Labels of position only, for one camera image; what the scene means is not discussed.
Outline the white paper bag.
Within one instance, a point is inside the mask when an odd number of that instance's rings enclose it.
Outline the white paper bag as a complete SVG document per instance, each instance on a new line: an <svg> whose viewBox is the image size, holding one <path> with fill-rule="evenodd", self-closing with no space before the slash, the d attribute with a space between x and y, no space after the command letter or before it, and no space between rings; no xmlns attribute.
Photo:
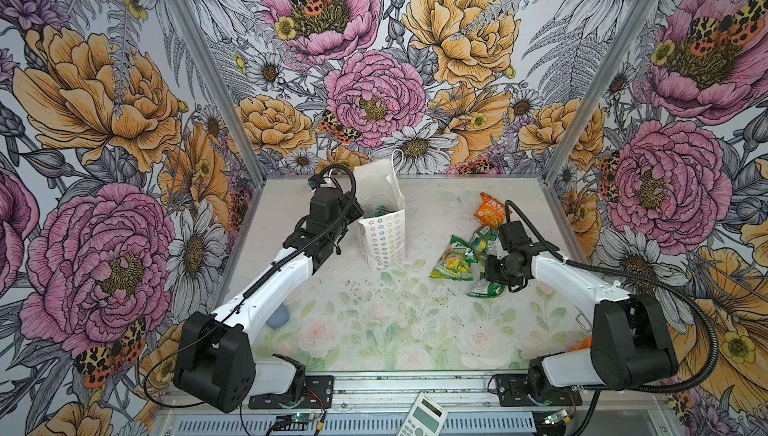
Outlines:
<svg viewBox="0 0 768 436"><path fill-rule="evenodd" d="M359 166L354 170L356 198L363 217L355 223L355 233L363 259L373 271L382 271L405 262L406 200L397 172L404 153L396 149L389 159ZM383 218L368 218L374 207L384 205L392 213Z"/></svg>

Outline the yellow green snack packet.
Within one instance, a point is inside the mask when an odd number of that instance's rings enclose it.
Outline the yellow green snack packet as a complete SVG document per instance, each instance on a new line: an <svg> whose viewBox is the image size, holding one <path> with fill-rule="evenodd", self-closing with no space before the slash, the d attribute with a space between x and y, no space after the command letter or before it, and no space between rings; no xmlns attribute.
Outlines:
<svg viewBox="0 0 768 436"><path fill-rule="evenodd" d="M476 263L474 250L468 242L452 236L449 246L433 267L430 277L452 281L471 281L472 265Z"/></svg>

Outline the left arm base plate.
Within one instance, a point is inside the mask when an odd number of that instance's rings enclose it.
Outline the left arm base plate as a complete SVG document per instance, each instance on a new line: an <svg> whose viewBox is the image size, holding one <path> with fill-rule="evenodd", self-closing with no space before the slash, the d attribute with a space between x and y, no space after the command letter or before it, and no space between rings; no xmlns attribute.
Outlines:
<svg viewBox="0 0 768 436"><path fill-rule="evenodd" d="M329 410L333 404L334 383L331 375L308 375L300 388L285 394L251 396L247 406L252 410Z"/></svg>

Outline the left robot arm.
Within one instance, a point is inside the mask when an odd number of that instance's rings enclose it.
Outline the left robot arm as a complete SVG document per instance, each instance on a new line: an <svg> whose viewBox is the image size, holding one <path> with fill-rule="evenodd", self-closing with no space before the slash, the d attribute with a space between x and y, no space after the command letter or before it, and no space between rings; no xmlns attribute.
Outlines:
<svg viewBox="0 0 768 436"><path fill-rule="evenodd" d="M253 347L287 297L340 254L349 226L362 217L356 180L351 177L344 190L336 180L340 174L353 173L332 165L309 179L308 214L246 289L213 312L195 312L184 322L173 375L177 389L224 413L256 397L282 404L303 398L304 365L280 355L259 359Z"/></svg>

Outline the teal Fox's candy packet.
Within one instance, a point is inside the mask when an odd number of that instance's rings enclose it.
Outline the teal Fox's candy packet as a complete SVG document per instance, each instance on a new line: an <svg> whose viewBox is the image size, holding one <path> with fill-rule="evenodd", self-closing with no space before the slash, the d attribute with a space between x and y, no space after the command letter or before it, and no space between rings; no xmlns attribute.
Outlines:
<svg viewBox="0 0 768 436"><path fill-rule="evenodd" d="M384 216L388 216L392 213L395 213L395 210L391 210L384 205L379 205L373 208L373 210L368 215L368 218L383 218Z"/></svg>

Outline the orange red snack packet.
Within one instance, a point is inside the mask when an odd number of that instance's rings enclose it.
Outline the orange red snack packet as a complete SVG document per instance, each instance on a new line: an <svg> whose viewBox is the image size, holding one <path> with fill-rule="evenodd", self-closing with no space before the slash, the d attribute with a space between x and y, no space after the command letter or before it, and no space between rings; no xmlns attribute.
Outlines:
<svg viewBox="0 0 768 436"><path fill-rule="evenodd" d="M474 214L475 219L483 226L497 228L506 222L505 205L496 198L481 192L481 204Z"/></svg>

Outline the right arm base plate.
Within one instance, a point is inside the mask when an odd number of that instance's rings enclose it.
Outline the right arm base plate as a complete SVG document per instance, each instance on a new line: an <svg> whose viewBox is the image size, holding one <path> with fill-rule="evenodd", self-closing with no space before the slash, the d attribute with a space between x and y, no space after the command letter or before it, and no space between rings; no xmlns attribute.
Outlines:
<svg viewBox="0 0 768 436"><path fill-rule="evenodd" d="M498 398L501 407L567 407L583 404L578 388L553 387L548 382L535 380L517 373L493 375L487 385L488 393Z"/></svg>

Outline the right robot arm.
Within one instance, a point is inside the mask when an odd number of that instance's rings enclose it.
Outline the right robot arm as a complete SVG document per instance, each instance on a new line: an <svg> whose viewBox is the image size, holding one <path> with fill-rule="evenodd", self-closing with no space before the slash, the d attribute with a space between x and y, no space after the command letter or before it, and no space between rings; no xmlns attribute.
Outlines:
<svg viewBox="0 0 768 436"><path fill-rule="evenodd" d="M572 386L636 389L677 374L677 358L655 297L608 284L556 247L532 241L520 221L503 223L497 232L502 255L487 257L488 281L518 292L537 280L568 299L591 325L588 348L530 362L526 390L531 398L542 401Z"/></svg>

